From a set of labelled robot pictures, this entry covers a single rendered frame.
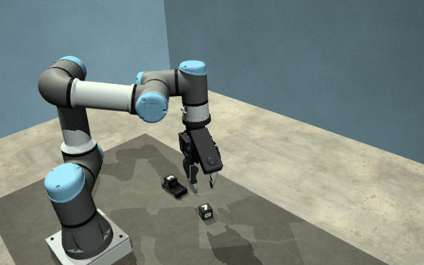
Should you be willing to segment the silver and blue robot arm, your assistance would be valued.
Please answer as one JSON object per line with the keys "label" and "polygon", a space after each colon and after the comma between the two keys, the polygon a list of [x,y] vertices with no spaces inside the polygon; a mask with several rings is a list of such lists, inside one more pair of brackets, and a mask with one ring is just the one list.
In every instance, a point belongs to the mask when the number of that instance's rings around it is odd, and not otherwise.
{"label": "silver and blue robot arm", "polygon": [[[140,72],[131,86],[88,82],[86,75],[84,63],[67,56],[55,61],[38,82],[41,96],[57,106],[64,138],[64,164],[46,176],[45,189],[61,223],[63,249],[76,260],[99,255],[113,239],[111,225],[97,211],[91,195],[104,154],[91,136],[86,108],[128,112],[157,123],[168,111],[169,97],[182,96],[186,121],[209,117],[207,71],[201,61],[185,61],[174,70]],[[203,173],[222,170],[207,127],[190,131],[189,137]]]}

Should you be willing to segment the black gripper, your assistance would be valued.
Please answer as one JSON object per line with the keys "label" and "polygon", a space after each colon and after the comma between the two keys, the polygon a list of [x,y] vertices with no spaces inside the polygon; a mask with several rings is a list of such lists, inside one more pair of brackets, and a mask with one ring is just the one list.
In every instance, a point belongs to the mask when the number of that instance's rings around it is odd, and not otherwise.
{"label": "black gripper", "polygon": [[[198,189],[196,187],[196,183],[197,183],[196,174],[198,173],[198,167],[196,166],[196,164],[199,163],[199,160],[198,160],[198,157],[196,156],[196,153],[195,153],[194,147],[192,145],[192,142],[190,140],[189,134],[190,134],[190,131],[205,128],[205,126],[208,125],[210,123],[210,121],[211,121],[210,113],[209,113],[209,117],[206,120],[200,121],[200,122],[186,121],[184,119],[184,114],[183,114],[182,115],[182,123],[184,125],[186,125],[186,130],[184,130],[184,132],[178,133],[180,150],[182,151],[183,155],[185,156],[185,158],[183,160],[183,167],[184,167],[185,173],[187,175],[189,185],[190,185],[194,194],[196,194],[196,191]],[[200,127],[200,126],[203,126],[203,127]],[[187,151],[187,154],[186,154],[186,151]],[[194,164],[194,163],[196,163],[196,164]],[[213,173],[209,174],[210,175],[210,187],[211,188],[214,187],[217,174],[218,174],[218,172],[213,172]]]}

